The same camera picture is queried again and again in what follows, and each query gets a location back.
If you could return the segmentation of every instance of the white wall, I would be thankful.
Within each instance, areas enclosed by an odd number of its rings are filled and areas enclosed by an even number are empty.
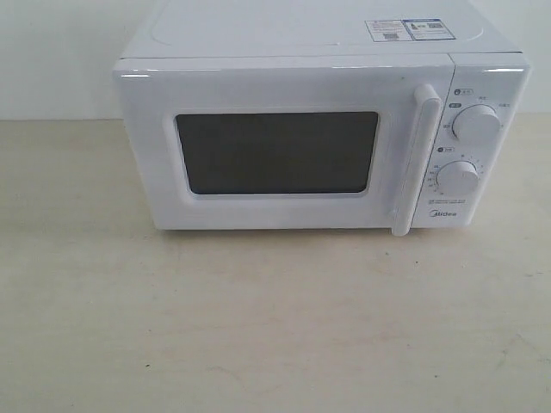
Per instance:
[[[0,119],[119,117],[110,71],[155,1],[0,0]],[[522,110],[551,112],[551,2],[473,3],[535,65]]]

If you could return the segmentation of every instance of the label sticker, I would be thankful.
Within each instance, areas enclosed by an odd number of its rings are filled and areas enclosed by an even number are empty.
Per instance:
[[[373,41],[412,41],[401,20],[373,20],[365,22]]]
[[[455,40],[455,36],[440,19],[411,19],[402,21],[408,33],[416,41]]]

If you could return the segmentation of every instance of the dark glass window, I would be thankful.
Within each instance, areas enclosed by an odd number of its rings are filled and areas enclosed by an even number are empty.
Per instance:
[[[196,194],[359,193],[379,115],[182,114],[176,123]]]

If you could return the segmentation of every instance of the microwave top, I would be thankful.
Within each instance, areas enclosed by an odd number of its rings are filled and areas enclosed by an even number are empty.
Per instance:
[[[123,59],[520,52],[467,0],[161,0]]]

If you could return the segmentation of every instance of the control knob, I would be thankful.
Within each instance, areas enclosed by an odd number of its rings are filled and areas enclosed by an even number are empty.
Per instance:
[[[501,131],[501,120],[496,111],[487,105],[476,105],[465,109],[455,118],[454,135],[466,144],[484,144],[497,138]]]
[[[480,176],[474,165],[457,161],[443,166],[436,175],[438,190],[447,196],[469,195],[476,190]]]

